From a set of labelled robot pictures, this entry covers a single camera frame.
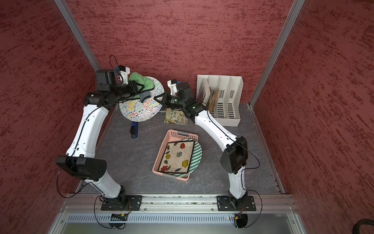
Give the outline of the green microfibre cloth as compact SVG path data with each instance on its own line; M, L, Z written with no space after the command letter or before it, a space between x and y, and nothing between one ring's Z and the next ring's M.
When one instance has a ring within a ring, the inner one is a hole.
M139 100L141 101L141 103L144 103L148 98L152 96L152 91L154 89L154 82L151 79L137 72L133 72L130 75L129 81L136 81L138 83L145 85L145 91L140 94Z

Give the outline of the colourful round patterned plate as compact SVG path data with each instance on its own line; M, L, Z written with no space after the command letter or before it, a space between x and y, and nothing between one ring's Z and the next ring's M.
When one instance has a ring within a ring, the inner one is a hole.
M119 104L121 114L133 122L144 122L154 117L162 108L162 105L154 100L155 96L164 94L161 82L153 77L147 77L154 83L151 97L141 102L139 99L130 100Z

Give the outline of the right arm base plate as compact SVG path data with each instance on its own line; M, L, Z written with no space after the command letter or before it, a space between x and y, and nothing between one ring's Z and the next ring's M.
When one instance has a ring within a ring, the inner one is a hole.
M217 196L218 211L241 212L256 211L256 204L253 196L244 195L240 199L233 196Z

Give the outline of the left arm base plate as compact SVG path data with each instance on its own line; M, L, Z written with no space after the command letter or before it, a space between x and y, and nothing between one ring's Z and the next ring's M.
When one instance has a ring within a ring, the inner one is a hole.
M114 199L103 198L102 211L139 211L142 203L142 196L129 195L117 197Z

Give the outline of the square floral plate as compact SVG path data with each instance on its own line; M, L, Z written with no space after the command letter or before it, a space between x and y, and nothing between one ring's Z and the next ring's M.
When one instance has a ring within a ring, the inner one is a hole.
M192 171L192 160L196 141L185 139L167 143L157 172L184 176Z

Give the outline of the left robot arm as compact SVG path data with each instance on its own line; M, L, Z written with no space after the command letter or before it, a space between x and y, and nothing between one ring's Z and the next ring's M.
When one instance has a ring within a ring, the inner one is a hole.
M144 85L128 81L129 74L130 69L122 65L96 71L96 90L85 97L75 138L66 154L56 159L61 170L101 193L104 211L124 210L129 206L124 187L109 175L106 161L95 158L99 133L110 108L131 100L144 89Z

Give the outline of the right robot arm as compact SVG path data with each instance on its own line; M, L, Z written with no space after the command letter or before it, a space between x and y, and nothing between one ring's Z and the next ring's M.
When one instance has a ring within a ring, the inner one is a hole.
M248 160L246 139L243 136L235 136L215 120L206 106L193 96L187 82L176 84L176 94L164 92L153 99L167 109L182 111L185 117L204 129L215 140L223 152L220 164L229 177L228 200L233 209L242 209L248 199L242 175Z

